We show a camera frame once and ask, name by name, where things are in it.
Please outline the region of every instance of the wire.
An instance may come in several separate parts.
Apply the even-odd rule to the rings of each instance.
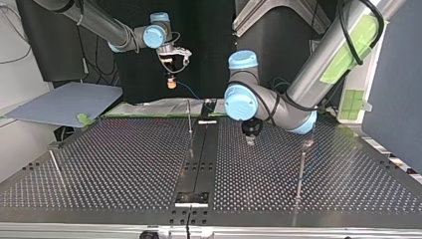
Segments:
[[[261,104],[264,106],[264,109],[266,110],[267,114],[268,114],[268,118],[266,120],[271,120],[271,123],[274,126],[277,126],[276,121],[273,118],[273,115],[270,112],[270,108],[267,106],[266,102],[264,101],[264,99],[254,90],[252,89],[250,86],[248,86],[248,84],[244,83],[244,82],[239,82],[239,81],[231,81],[229,82],[229,84],[237,84],[237,85],[241,85],[243,87],[246,87],[249,91],[251,91],[261,102]]]
[[[115,70],[115,60],[112,60],[112,69],[111,69],[111,72],[109,72],[109,73],[103,72],[103,70],[100,68],[100,65],[99,65],[99,39],[100,39],[100,37],[99,37],[99,35],[97,35],[96,36],[96,60],[95,60],[95,65],[96,65],[97,69],[103,75],[105,75],[105,76],[111,76],[113,74],[114,70]]]
[[[318,2],[316,1],[316,6],[314,8],[313,19],[311,20],[311,38],[310,38],[310,52],[313,52],[313,38],[314,38],[314,24],[316,21]]]
[[[14,62],[21,61],[21,60],[25,59],[26,57],[28,57],[28,55],[31,53],[31,50],[32,50],[32,48],[29,47],[28,52],[24,56],[19,57],[19,58],[16,58],[16,59],[13,59],[13,60],[5,61],[5,62],[0,62],[0,64],[9,64],[9,63],[14,63]]]
[[[117,84],[118,79],[120,79],[119,77],[117,77],[117,80],[116,80],[117,73],[118,73],[118,71],[115,71],[115,72],[114,72],[114,75],[112,75],[112,78],[111,78],[111,83],[110,83],[110,85],[113,85],[114,87],[115,87],[115,85]]]
[[[200,100],[200,101],[202,101],[202,99],[200,99],[199,97],[198,97],[198,95],[196,95],[195,94],[195,92],[193,92],[193,90],[188,86],[188,85],[186,85],[186,84],[184,84],[184,83],[181,83],[181,82],[176,82],[177,84],[180,84],[181,86],[183,86],[184,88],[186,88],[187,90],[189,90],[189,92],[196,98],[196,99],[198,99],[198,100]],[[204,103],[204,107],[206,108],[206,109],[208,109],[210,112],[214,112],[214,110],[212,110],[211,108],[209,108],[209,107],[207,107],[207,105],[205,105],[205,103]]]
[[[98,66],[96,66],[95,64],[93,64],[93,63],[91,63],[90,62],[90,60],[88,60],[88,58],[87,58],[87,54],[85,53],[85,49],[84,49],[84,44],[83,44],[83,41],[82,41],[82,36],[81,36],[81,31],[80,31],[80,29],[79,28],[77,28],[77,30],[78,30],[78,36],[79,36],[79,40],[80,40],[80,44],[81,44],[81,49],[82,49],[82,55],[83,55],[83,57],[84,57],[84,59],[85,59],[85,62],[87,63],[87,66],[88,67],[91,67],[98,75],[99,75],[99,78],[97,79],[97,81],[96,81],[96,84],[98,84],[99,82],[100,82],[100,80],[103,80],[105,83],[107,83],[108,85],[111,85],[112,84],[112,82],[110,83],[109,81],[107,81],[104,77],[103,77],[103,75],[106,75],[106,76],[109,76],[109,75],[107,75],[107,74],[103,74],[103,72],[102,71],[100,71],[99,70],[99,68],[98,68]],[[97,60],[97,57],[98,57],[98,42],[96,42],[96,60]],[[84,80],[84,79],[86,79],[88,76],[90,75],[90,73],[88,73],[88,74],[86,74],[83,78],[82,78],[82,80]]]
[[[350,50],[351,55],[353,56],[357,65],[361,66],[361,65],[363,65],[363,61],[360,59],[359,55],[357,54],[357,51],[353,46],[353,42],[351,41],[351,37],[348,34],[348,30],[347,30],[348,28],[347,28],[347,25],[346,25],[345,20],[344,20],[343,10],[344,10],[344,1],[339,0],[338,4],[337,4],[337,11],[338,11],[338,18],[340,20],[341,30],[343,32],[345,41],[347,43],[347,46]]]
[[[16,18],[19,20],[19,22],[22,24],[22,19],[21,16],[19,16],[18,11],[16,11],[14,8],[12,8],[11,6],[7,5],[7,4],[0,4],[0,10],[2,11],[4,17],[6,18],[7,22],[9,23],[9,25],[13,28],[13,30],[15,30],[15,32],[19,35],[19,37],[26,43],[28,43],[28,39],[24,36],[24,34],[22,34],[18,28],[16,28],[16,26],[12,23],[12,21],[10,20],[10,18],[6,15],[6,12],[3,10],[3,8],[6,8],[8,10],[10,10],[13,14],[15,14]]]
[[[358,0],[361,3],[363,3],[367,8],[369,8],[373,15],[376,17],[377,21],[378,21],[378,32],[377,35],[375,37],[375,39],[372,41],[372,43],[370,44],[370,48],[373,48],[376,43],[379,41],[379,39],[381,38],[383,31],[384,31],[384,18],[382,17],[382,14],[379,12],[379,10],[368,0]],[[348,45],[348,48],[350,49],[350,53],[353,56],[354,60],[356,61],[356,63],[358,65],[362,65],[363,61],[359,58],[356,49],[354,48],[353,42],[351,41],[350,35],[348,34],[348,30],[346,27],[346,23],[344,21],[344,14],[343,14],[343,10],[344,10],[344,2],[343,0],[339,0],[338,4],[337,4],[337,9],[338,9],[338,18],[340,21],[340,25],[341,25],[341,29],[344,35],[344,38],[346,39],[346,43]],[[317,111],[320,110],[322,108],[324,108],[326,106],[326,104],[328,102],[330,102],[333,98],[333,96],[335,95],[335,93],[338,91],[339,86],[341,85],[341,83],[344,81],[345,77],[350,73],[350,70],[347,70],[342,76],[341,76],[341,80],[338,81],[336,83],[336,87],[334,89],[334,91],[332,92],[332,94],[329,96],[328,100],[323,103],[320,107],[318,108],[306,108],[303,107],[299,104],[297,104],[295,101],[293,101],[289,95],[287,94],[280,94],[277,89],[275,88],[274,84],[272,85],[272,90],[275,91],[277,93],[278,96],[280,96],[286,103],[288,103],[289,105],[293,106],[294,108],[303,111],[303,112],[313,112],[313,111]]]
[[[164,68],[167,72],[169,72],[169,73],[171,73],[171,74],[178,74],[178,73],[183,72],[183,70],[185,70],[186,65],[185,65],[185,64],[183,64],[183,67],[182,67],[181,69],[179,69],[179,70],[177,70],[177,71],[171,71],[171,70],[170,70],[170,69],[168,69],[168,68],[165,66],[165,64],[161,61],[161,58],[159,57],[159,53],[158,53],[158,51],[156,51],[156,53],[157,53],[158,61],[161,63],[162,67],[163,67],[163,68]]]
[[[359,2],[363,3],[367,8],[369,8],[372,12],[372,14],[375,16],[377,22],[378,22],[378,32],[377,35],[375,37],[375,39],[372,41],[372,43],[370,44],[370,48],[375,47],[375,45],[378,43],[379,39],[381,38],[383,32],[384,32],[384,18],[381,14],[381,12],[379,12],[379,10],[376,8],[375,5],[373,5],[370,1],[368,0],[358,0]],[[343,32],[344,38],[346,40],[347,46],[350,50],[351,55],[353,56],[353,59],[356,61],[357,65],[362,65],[363,61],[360,59],[359,55],[357,54],[357,51],[353,45],[353,42],[351,40],[351,37],[348,33],[348,28],[346,25],[346,22],[344,20],[344,1],[343,0],[338,0],[337,3],[337,11],[338,11],[338,18],[340,21],[340,25],[341,25],[341,30]]]
[[[10,10],[13,14],[15,14],[15,16],[21,21],[21,17],[19,16],[19,13],[14,9],[14,8],[12,8],[12,7],[10,7],[9,5],[7,5],[7,4],[4,4],[4,3],[2,3],[2,4],[0,4],[0,10],[1,10],[1,12],[2,12],[2,14],[3,14],[3,16],[6,18],[6,20],[7,20],[7,22],[9,23],[9,25],[13,28],[13,30],[18,34],[18,36],[25,42],[25,43],[27,43],[28,45],[29,45],[29,43],[28,43],[28,40],[23,36],[23,34],[21,34],[20,32],[19,32],[19,30],[16,28],[16,26],[12,23],[12,21],[10,20],[10,18],[7,16],[7,14],[6,14],[6,12],[4,11],[4,9],[3,8],[6,8],[6,9],[8,9],[8,10]],[[23,60],[23,59],[25,59],[26,57],[28,57],[28,55],[31,53],[31,50],[32,50],[32,48],[31,48],[31,45],[29,45],[29,48],[28,48],[28,51],[25,53],[25,55],[24,56],[22,56],[22,57],[19,57],[19,58],[16,58],[16,59],[13,59],[13,60],[8,60],[8,61],[3,61],[3,62],[0,62],[0,64],[10,64],[10,63],[15,63],[15,62],[18,62],[18,61],[20,61],[20,60]]]

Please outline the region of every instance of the vertical metal pin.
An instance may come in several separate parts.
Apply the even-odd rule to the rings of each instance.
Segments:
[[[54,156],[53,151],[52,151],[52,150],[50,150],[50,151],[49,151],[49,153],[50,153],[50,156],[52,157],[52,160],[53,160],[53,162],[54,162],[54,165],[56,166],[56,169],[60,172],[60,167],[59,167],[59,165],[57,164],[56,157]]]
[[[190,103],[189,103],[189,100],[187,100],[186,112],[187,112],[187,118],[189,120],[189,132],[192,133],[192,119],[190,118]]]
[[[296,193],[297,203],[301,200],[302,181],[304,179],[305,159],[307,154],[303,151],[301,155],[301,166],[299,168],[298,191]]]

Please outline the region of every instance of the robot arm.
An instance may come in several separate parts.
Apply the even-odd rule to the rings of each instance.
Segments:
[[[388,20],[404,0],[371,2]],[[344,19],[348,34],[357,54],[364,58],[378,36],[379,24],[360,1],[350,1],[344,9],[348,13]],[[341,24],[338,18],[332,23],[284,95],[260,86],[255,53],[240,51],[233,54],[229,59],[231,78],[225,93],[227,115],[234,120],[255,117],[292,132],[309,132],[317,120],[316,105],[344,74],[356,66]]]
[[[183,66],[189,64],[192,55],[188,50],[175,48],[172,40],[170,19],[167,13],[154,13],[150,15],[150,25],[131,29],[125,24],[115,20],[91,0],[34,0],[47,10],[61,13],[71,18],[78,25],[82,25],[95,34],[108,41],[114,52],[135,51],[141,48],[151,48],[157,51],[161,63],[163,58],[167,62],[174,61],[173,57],[183,55]]]

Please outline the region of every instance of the white cable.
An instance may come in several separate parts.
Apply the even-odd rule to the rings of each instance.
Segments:
[[[19,35],[19,37],[25,41],[26,43],[28,43],[27,38],[18,30],[18,28],[12,23],[12,21],[10,20],[10,18],[7,16],[6,12],[4,11],[3,8],[6,8],[8,10],[10,10],[13,14],[15,14],[15,16],[18,18],[18,20],[20,21],[20,23],[22,24],[22,20],[21,20],[21,16],[19,15],[18,11],[16,11],[14,8],[12,8],[11,6],[5,4],[5,3],[0,3],[0,10],[3,13],[3,16],[6,18],[7,22],[9,23],[9,25],[13,28],[13,30]]]
[[[161,65],[164,67],[164,69],[165,69],[167,72],[169,72],[169,73],[171,73],[171,74],[177,74],[177,73],[181,73],[181,72],[183,72],[183,70],[185,70],[186,65],[183,63],[183,67],[182,67],[181,69],[179,69],[179,70],[177,70],[177,71],[175,71],[175,72],[171,71],[171,70],[170,70],[170,69],[168,69],[168,68],[165,66],[165,64],[161,61],[161,58],[159,57],[158,51],[156,51],[156,53],[157,53],[158,61],[161,63]]]
[[[16,58],[16,59],[13,59],[13,60],[9,60],[9,61],[4,61],[4,62],[0,62],[0,64],[9,64],[9,63],[14,63],[14,62],[18,62],[18,61],[20,61],[20,60],[22,60],[22,59],[25,59],[26,57],[28,57],[28,55],[31,53],[31,45],[28,43],[28,40],[26,39],[26,37],[24,37],[22,34],[21,34],[21,32],[19,32],[19,30],[16,28],[16,26],[12,23],[12,21],[10,20],[10,18],[7,16],[7,14],[5,13],[5,11],[4,11],[4,9],[3,8],[6,8],[6,9],[8,9],[8,10],[10,10],[10,11],[12,11],[12,13],[13,14],[15,14],[15,16],[18,18],[18,20],[21,22],[21,24],[22,24],[22,21],[21,21],[21,16],[19,15],[19,13],[14,9],[14,8],[12,8],[11,6],[9,6],[9,5],[7,5],[7,4],[5,4],[5,3],[0,3],[0,10],[1,10],[1,13],[3,14],[3,16],[6,18],[6,20],[7,20],[7,22],[10,24],[10,26],[13,28],[13,30],[18,34],[18,36],[25,42],[25,43],[27,43],[28,45],[29,45],[29,48],[28,48],[28,51],[27,51],[27,53],[24,55],[24,56],[22,56],[22,57],[19,57],[19,58]]]

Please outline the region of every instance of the white wall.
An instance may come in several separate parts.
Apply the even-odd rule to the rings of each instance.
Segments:
[[[0,2],[16,9],[14,0]],[[6,14],[23,32],[13,13],[6,11]],[[0,62],[25,55],[28,47],[0,12]],[[32,53],[19,62],[0,64],[0,117],[49,88]],[[0,119],[0,181],[46,152],[47,145],[54,140],[54,128],[48,124]]]

